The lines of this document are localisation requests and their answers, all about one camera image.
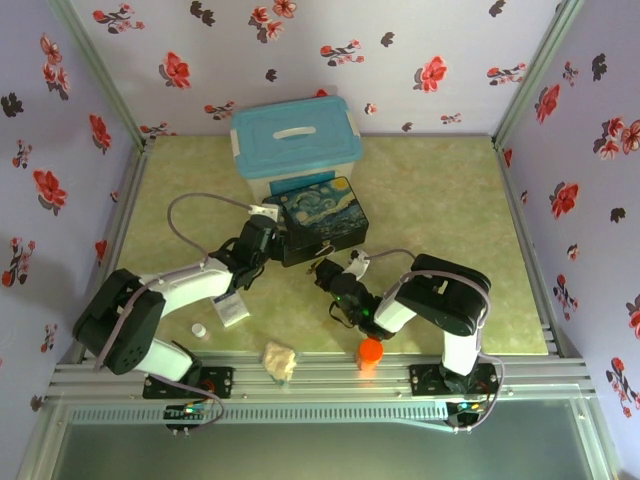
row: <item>box handle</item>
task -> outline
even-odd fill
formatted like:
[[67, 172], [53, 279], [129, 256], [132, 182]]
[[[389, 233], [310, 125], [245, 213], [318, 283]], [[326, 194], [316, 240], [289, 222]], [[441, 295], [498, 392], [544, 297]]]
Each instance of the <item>box handle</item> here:
[[276, 140], [281, 140], [287, 137], [299, 136], [299, 135], [311, 135], [312, 133], [316, 133], [316, 127], [295, 127], [295, 128], [287, 128], [286, 130], [280, 130], [279, 132], [274, 132], [273, 138]]

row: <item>black box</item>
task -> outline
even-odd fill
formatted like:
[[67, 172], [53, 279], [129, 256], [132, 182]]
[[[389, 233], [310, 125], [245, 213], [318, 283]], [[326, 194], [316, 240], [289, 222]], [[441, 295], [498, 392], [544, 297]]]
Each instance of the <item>black box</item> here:
[[285, 267], [313, 260], [331, 247], [338, 251], [360, 245], [367, 236], [369, 221], [345, 177], [274, 195], [263, 203], [282, 207]]

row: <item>green table surface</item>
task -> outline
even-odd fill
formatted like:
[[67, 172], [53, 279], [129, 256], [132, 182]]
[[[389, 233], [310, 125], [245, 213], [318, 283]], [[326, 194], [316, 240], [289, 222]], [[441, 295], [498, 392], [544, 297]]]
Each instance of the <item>green table surface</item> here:
[[[495, 153], [488, 137], [365, 137], [364, 157], [351, 178], [369, 219], [363, 248], [375, 254], [403, 247], [479, 270], [492, 282], [493, 313], [483, 349], [493, 354], [547, 354]], [[138, 192], [119, 268], [154, 274], [197, 261], [200, 253], [175, 237], [166, 223], [171, 200], [187, 192], [213, 192], [252, 203], [226, 137], [160, 137]], [[211, 199], [185, 200], [175, 223], [189, 238], [216, 250], [237, 236], [248, 215]], [[332, 260], [346, 266], [348, 251]], [[372, 261], [363, 282], [382, 294], [411, 259], [401, 254]], [[271, 262], [241, 295], [250, 317], [225, 328], [209, 299], [164, 317], [157, 337], [196, 351], [259, 352], [274, 339], [300, 352], [353, 353], [363, 340], [328, 315], [331, 297], [305, 274], [309, 263], [283, 268]], [[191, 333], [202, 323], [207, 340]], [[442, 332], [415, 317], [385, 352], [441, 354]]]

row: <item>lavender wall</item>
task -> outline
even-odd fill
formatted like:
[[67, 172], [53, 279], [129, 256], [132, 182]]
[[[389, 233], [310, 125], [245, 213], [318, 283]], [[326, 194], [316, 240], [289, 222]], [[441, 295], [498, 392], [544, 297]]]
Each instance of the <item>lavender wall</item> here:
[[505, 152], [558, 321], [638, 477], [639, 24], [636, 0], [586, 2]]
[[43, 0], [3, 3], [0, 65], [0, 476], [11, 479], [87, 301], [132, 143]]
[[147, 136], [227, 134], [232, 111], [320, 89], [364, 133], [487, 134], [559, 3], [65, 1]]

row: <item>white robotic arm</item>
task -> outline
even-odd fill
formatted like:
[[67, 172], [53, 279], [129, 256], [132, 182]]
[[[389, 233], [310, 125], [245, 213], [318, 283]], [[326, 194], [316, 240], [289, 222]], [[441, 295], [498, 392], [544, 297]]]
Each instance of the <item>white robotic arm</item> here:
[[416, 315], [429, 320], [444, 331], [445, 372], [450, 372], [452, 381], [469, 376], [489, 314], [489, 279], [475, 270], [422, 254], [414, 261], [412, 272], [380, 298], [359, 281], [368, 266], [367, 258], [364, 252], [354, 251], [345, 270], [323, 260], [315, 268], [316, 285], [332, 294], [352, 325], [373, 338], [391, 338]]
[[253, 205], [249, 213], [238, 238], [197, 264], [139, 277], [122, 269], [107, 278], [73, 331], [97, 356], [96, 369], [104, 363], [117, 375], [139, 370], [185, 381], [194, 358], [177, 344], [154, 338], [160, 319], [203, 298], [248, 289], [269, 259], [282, 259], [279, 207]]

